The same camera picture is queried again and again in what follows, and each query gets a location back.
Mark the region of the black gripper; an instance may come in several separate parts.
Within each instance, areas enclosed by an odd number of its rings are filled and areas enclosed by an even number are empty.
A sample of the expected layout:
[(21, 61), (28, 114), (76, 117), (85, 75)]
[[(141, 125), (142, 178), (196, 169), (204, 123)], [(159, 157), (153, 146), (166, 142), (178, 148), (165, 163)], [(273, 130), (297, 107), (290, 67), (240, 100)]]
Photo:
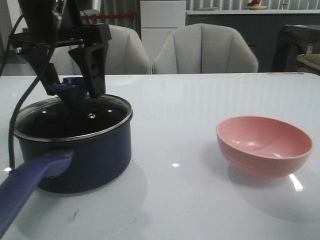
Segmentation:
[(56, 93), (53, 87), (60, 83), (53, 63), (48, 60), (49, 48), (84, 45), (68, 51), (79, 67), (84, 85), (93, 99), (106, 92), (105, 66), (108, 40), (111, 39), (107, 24), (83, 24), (72, 29), (44, 28), (37, 31), (30, 27), (9, 37), (10, 46), (22, 49), (22, 57), (31, 65), (49, 96)]

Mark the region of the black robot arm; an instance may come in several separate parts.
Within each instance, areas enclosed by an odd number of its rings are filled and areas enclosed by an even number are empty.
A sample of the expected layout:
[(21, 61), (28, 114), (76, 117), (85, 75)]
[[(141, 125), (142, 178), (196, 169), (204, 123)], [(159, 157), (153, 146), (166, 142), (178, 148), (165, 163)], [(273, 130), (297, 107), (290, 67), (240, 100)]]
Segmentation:
[(50, 57), (56, 48), (74, 46), (68, 51), (83, 77), (82, 89), (97, 99), (106, 92), (105, 65), (111, 32), (108, 24), (83, 24), (75, 0), (20, 0), (28, 30), (12, 34), (11, 46), (31, 65), (50, 96), (73, 89), (59, 81)]

